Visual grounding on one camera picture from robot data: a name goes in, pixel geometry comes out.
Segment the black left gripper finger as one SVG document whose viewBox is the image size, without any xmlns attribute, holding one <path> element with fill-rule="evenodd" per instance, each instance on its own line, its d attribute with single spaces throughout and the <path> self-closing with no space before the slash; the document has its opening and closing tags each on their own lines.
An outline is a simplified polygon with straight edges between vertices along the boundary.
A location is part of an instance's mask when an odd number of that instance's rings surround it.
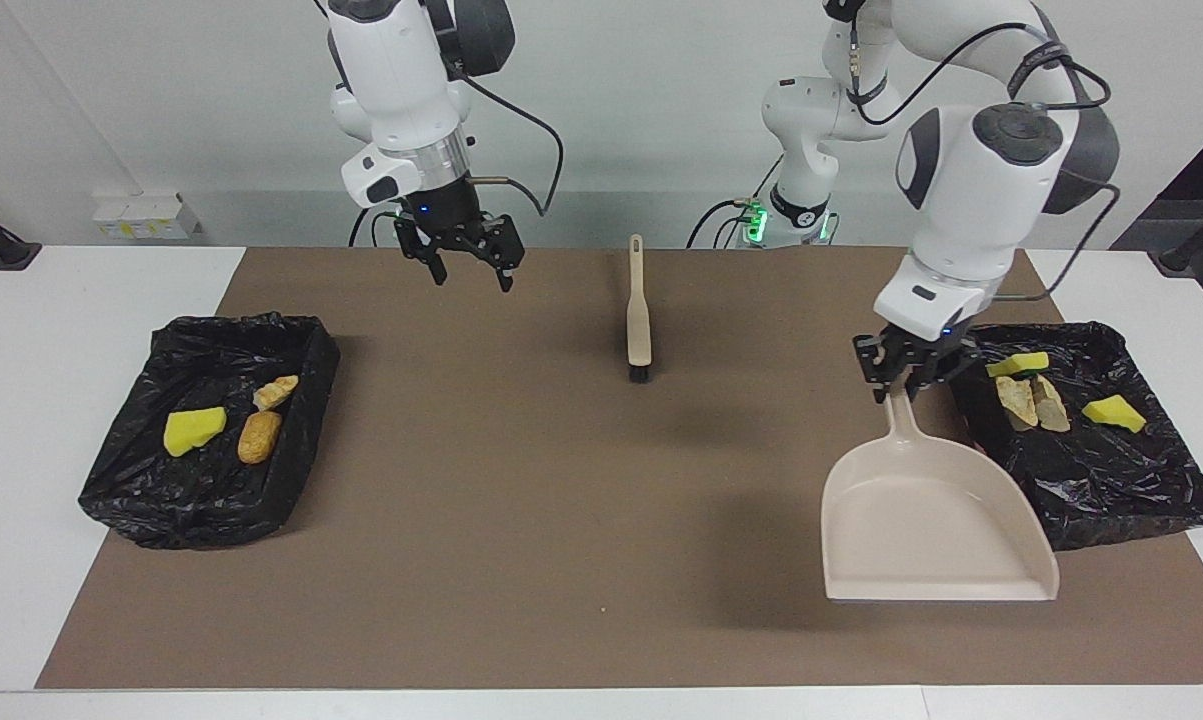
<svg viewBox="0 0 1203 720">
<path fill-rule="evenodd" d="M 884 404 L 901 375 L 897 337 L 893 334 L 857 334 L 853 350 L 863 371 L 863 381 L 872 389 L 876 404 Z"/>
<path fill-rule="evenodd" d="M 944 355 L 934 350 L 926 350 L 921 355 L 924 355 L 921 359 L 911 365 L 907 381 L 903 383 L 909 401 L 915 401 L 921 389 L 944 386 L 953 377 L 965 373 L 970 365 L 980 359 L 980 349 L 977 345 L 959 345 Z"/>
</svg>

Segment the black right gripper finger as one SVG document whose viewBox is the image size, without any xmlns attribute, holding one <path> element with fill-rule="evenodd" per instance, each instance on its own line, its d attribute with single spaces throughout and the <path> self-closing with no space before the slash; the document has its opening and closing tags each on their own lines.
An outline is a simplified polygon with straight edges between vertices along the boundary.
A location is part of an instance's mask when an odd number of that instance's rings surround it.
<svg viewBox="0 0 1203 720">
<path fill-rule="evenodd" d="M 517 225 L 508 214 L 499 218 L 482 218 L 479 220 L 476 240 L 473 240 L 474 255 L 491 264 L 496 281 L 499 282 L 500 291 L 511 291 L 512 274 L 518 269 L 525 258 L 525 245 L 518 236 Z"/>
<path fill-rule="evenodd" d="M 396 218 L 392 227 L 395 227 L 397 245 L 401 246 L 404 258 L 415 260 L 426 266 L 435 286 L 444 286 L 448 269 L 444 260 L 438 256 L 435 246 L 432 245 L 432 238 L 409 218 Z"/>
</svg>

